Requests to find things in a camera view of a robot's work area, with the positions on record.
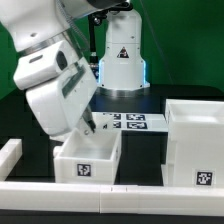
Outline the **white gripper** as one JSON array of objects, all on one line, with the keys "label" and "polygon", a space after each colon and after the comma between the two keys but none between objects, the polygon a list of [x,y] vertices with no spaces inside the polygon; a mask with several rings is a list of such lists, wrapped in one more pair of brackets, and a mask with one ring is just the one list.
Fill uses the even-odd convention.
[{"label": "white gripper", "polygon": [[27,90],[26,99],[40,126],[49,136],[72,131],[81,117],[95,132],[92,111],[86,107],[96,88],[95,76],[82,57],[57,78]]}]

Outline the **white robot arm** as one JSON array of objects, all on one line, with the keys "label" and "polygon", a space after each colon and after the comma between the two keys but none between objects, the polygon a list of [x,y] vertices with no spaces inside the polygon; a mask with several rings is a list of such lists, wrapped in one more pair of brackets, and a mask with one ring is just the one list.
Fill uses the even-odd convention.
[{"label": "white robot arm", "polygon": [[[108,28],[95,77],[68,30],[101,12]],[[142,19],[128,0],[0,0],[0,23],[20,54],[14,82],[50,136],[72,131],[80,120],[94,128],[88,104],[98,88],[123,94],[149,86],[140,55]]]}]

